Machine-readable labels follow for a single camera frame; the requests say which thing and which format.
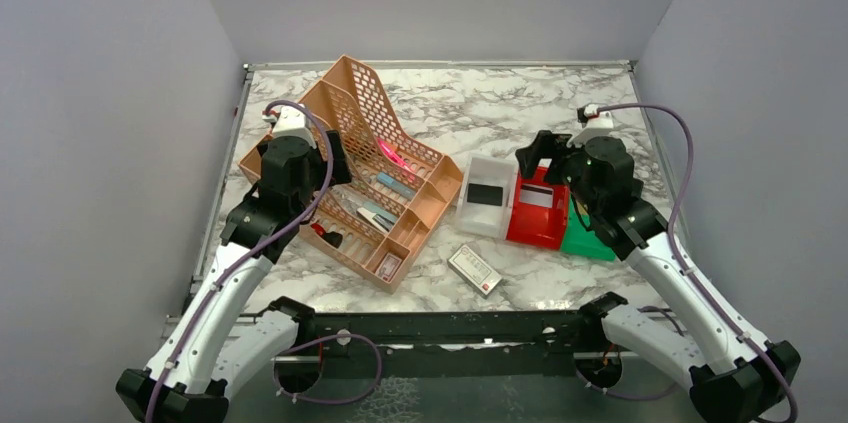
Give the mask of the green plastic bin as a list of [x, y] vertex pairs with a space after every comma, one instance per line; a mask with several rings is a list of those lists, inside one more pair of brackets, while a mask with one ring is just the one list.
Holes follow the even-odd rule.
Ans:
[[567, 227], [560, 252], [601, 261], [615, 261], [615, 253], [605, 246], [594, 232], [588, 230], [590, 223], [591, 219], [585, 210], [570, 200]]

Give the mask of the red black stamp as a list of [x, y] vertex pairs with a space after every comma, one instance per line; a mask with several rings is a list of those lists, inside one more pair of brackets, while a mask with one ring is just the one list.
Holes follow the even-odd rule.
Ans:
[[343, 243], [344, 236], [337, 231], [328, 231], [319, 223], [312, 223], [310, 227], [324, 242], [339, 249]]

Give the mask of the silver credit card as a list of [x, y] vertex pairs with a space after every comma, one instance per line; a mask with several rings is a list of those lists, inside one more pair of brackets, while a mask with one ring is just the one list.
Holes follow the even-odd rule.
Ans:
[[552, 208], [554, 206], [554, 190], [546, 186], [522, 184], [519, 202], [541, 208]]

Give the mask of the black credit card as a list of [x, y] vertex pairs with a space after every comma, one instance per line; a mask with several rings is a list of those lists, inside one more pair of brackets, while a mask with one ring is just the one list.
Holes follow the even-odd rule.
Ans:
[[501, 207], [504, 203], [502, 186], [469, 183], [465, 199], [469, 203]]

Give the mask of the white plastic bin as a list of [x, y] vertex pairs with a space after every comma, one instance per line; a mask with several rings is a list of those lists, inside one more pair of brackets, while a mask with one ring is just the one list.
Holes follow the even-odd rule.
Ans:
[[518, 164], [471, 153], [457, 200], [455, 225], [463, 232], [503, 240], [511, 219]]

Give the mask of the silver card tin box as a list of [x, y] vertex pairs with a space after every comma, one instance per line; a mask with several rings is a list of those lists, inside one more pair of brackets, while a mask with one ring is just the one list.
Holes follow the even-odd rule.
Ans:
[[448, 259], [448, 266], [482, 297], [502, 282], [501, 274], [468, 245], [462, 245]]

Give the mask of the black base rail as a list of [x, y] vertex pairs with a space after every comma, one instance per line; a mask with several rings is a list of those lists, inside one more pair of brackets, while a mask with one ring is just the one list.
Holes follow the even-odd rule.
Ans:
[[375, 375], [579, 375], [611, 387], [623, 375], [620, 350], [572, 310], [316, 313], [302, 321], [295, 351], [272, 360], [289, 390]]

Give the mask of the white stapler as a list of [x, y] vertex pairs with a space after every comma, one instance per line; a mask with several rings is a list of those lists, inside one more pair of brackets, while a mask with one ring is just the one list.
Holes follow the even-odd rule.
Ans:
[[356, 209], [356, 214], [383, 234], [388, 234], [398, 217], [372, 202], [365, 202]]

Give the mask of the peach plastic desk organizer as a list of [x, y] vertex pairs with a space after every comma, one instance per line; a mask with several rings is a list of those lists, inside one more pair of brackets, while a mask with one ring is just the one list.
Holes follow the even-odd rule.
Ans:
[[[312, 228], [302, 230], [299, 237], [377, 288], [393, 293], [457, 197], [463, 174], [449, 156], [403, 130], [380, 77], [361, 61], [340, 57], [299, 102], [327, 129], [339, 133], [352, 173], [351, 184], [335, 187], [314, 215], [314, 223], [344, 236], [341, 247], [333, 248]], [[390, 161], [379, 148], [378, 138], [391, 145], [412, 172]], [[415, 198], [407, 200], [378, 183], [379, 172], [416, 190]], [[388, 234], [356, 214], [365, 202], [398, 217]], [[386, 253], [403, 259], [391, 282], [375, 275]]]

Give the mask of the pink highlighter pen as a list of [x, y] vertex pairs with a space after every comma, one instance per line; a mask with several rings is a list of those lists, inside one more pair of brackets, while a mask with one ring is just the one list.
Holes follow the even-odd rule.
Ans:
[[392, 161], [395, 165], [404, 169], [405, 171], [412, 172], [412, 168], [409, 164], [383, 139], [378, 138], [377, 143], [383, 154]]

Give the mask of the red plastic bin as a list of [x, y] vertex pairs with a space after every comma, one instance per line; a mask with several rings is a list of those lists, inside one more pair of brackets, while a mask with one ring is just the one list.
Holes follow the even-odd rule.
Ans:
[[[532, 178], [517, 175], [511, 218], [505, 239], [507, 241], [538, 248], [559, 251], [567, 227], [569, 211], [569, 189], [567, 186], [552, 186], [545, 181], [547, 167], [539, 166]], [[550, 187], [554, 190], [554, 206], [541, 208], [519, 202], [522, 184]]]

